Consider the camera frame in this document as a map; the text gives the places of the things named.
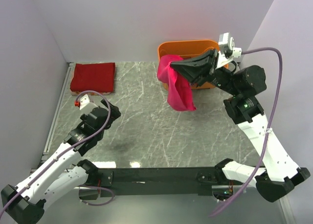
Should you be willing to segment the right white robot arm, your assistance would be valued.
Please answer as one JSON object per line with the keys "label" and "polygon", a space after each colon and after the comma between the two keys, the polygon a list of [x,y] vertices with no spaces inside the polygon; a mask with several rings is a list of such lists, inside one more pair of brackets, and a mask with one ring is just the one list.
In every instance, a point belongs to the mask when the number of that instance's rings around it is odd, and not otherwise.
{"label": "right white robot arm", "polygon": [[310,172],[288,155],[271,128],[272,118],[266,117],[256,98],[267,88],[265,70],[252,65],[238,72],[230,71],[222,58],[213,49],[198,57],[172,62],[170,67],[191,84],[209,82],[231,94],[224,100],[226,112],[260,156],[255,167],[224,159],[215,166],[216,182],[226,184],[232,180],[253,186],[265,200],[275,202],[308,179]]}

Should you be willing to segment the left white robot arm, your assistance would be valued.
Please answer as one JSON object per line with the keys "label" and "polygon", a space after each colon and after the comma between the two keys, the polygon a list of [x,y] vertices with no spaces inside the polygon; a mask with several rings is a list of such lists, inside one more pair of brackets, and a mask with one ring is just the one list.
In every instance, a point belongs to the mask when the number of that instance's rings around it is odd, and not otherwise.
{"label": "left white robot arm", "polygon": [[108,190],[112,174],[103,179],[92,162],[82,159],[103,138],[104,130],[121,116],[118,107],[106,100],[101,103],[103,107],[86,97],[75,102],[82,112],[81,122],[33,174],[16,186],[2,189],[1,214],[7,213],[19,224],[36,224],[49,206],[76,186]]}

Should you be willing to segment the pink t shirt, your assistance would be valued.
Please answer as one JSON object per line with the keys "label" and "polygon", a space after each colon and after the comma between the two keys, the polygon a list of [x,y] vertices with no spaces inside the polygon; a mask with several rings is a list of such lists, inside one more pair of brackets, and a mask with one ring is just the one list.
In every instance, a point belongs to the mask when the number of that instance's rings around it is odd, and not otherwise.
{"label": "pink t shirt", "polygon": [[176,111],[195,111],[192,89],[189,82],[170,67],[175,61],[183,60],[178,55],[164,55],[160,58],[157,78],[168,85],[167,102]]}

